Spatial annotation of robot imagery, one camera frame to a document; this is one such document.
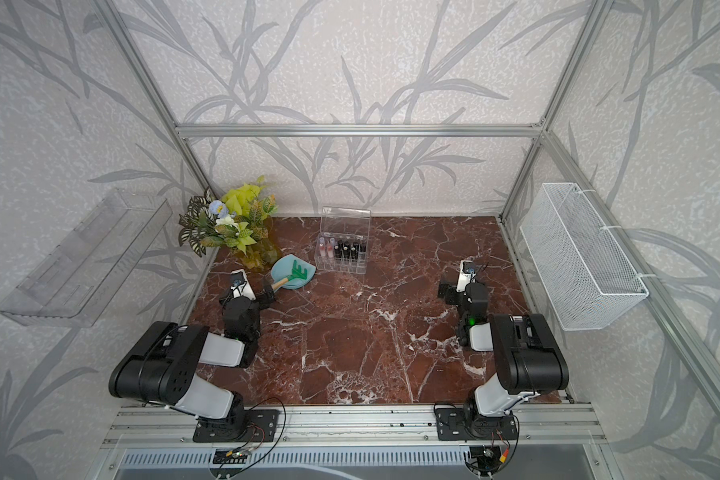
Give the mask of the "clear acrylic lipstick organizer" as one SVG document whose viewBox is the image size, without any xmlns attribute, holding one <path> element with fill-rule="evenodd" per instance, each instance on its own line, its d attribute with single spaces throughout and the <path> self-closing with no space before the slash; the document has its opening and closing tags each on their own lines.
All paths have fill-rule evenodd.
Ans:
<svg viewBox="0 0 720 480">
<path fill-rule="evenodd" d="M 368 265 L 368 251 L 371 227 L 371 211 L 366 209 L 324 206 L 322 208 L 320 228 L 315 243 L 315 262 L 319 270 L 338 271 L 356 275 L 364 275 Z M 357 261 L 335 258 L 321 258 L 318 252 L 318 238 L 325 238 L 326 247 L 328 239 L 333 237 L 336 241 L 359 243 L 359 258 Z"/>
</svg>

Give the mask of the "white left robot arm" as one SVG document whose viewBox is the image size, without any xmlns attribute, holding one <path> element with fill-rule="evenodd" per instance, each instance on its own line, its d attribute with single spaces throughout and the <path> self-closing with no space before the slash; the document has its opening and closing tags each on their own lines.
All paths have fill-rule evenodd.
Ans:
<svg viewBox="0 0 720 480">
<path fill-rule="evenodd" d="M 244 417 L 242 396 L 201 378 L 197 368 L 249 367 L 259 348 L 260 313 L 274 300 L 270 286 L 259 294 L 246 292 L 243 284 L 233 286 L 221 299 L 221 335 L 206 325 L 153 323 L 113 370 L 109 393 L 238 426 Z"/>
</svg>

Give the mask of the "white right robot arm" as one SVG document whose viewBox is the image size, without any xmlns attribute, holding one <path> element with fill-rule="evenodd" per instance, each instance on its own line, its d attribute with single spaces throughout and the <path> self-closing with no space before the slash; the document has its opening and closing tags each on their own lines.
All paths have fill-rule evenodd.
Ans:
<svg viewBox="0 0 720 480">
<path fill-rule="evenodd" d="M 519 403 L 568 386 L 567 362 L 543 315 L 490 314 L 488 289 L 479 282 L 442 282 L 437 296 L 457 309 L 459 344 L 491 353 L 495 362 L 494 375 L 468 395 L 467 420 L 504 417 Z"/>
</svg>

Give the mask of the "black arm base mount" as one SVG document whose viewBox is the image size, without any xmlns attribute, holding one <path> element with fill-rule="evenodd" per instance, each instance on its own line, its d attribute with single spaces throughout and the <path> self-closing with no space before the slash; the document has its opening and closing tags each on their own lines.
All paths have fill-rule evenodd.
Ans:
<svg viewBox="0 0 720 480">
<path fill-rule="evenodd" d="M 192 441 L 194 443 L 273 442 L 280 411 L 251 409 L 234 413 L 227 419 L 200 417 Z"/>
</svg>

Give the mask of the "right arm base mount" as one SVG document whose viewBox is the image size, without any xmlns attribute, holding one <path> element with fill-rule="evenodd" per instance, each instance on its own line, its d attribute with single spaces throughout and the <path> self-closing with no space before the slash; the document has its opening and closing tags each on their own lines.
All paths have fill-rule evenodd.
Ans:
<svg viewBox="0 0 720 480">
<path fill-rule="evenodd" d="M 507 440 L 519 437 L 519 423 L 513 415 L 484 416 L 472 404 L 433 406 L 438 439 L 441 441 Z"/>
</svg>

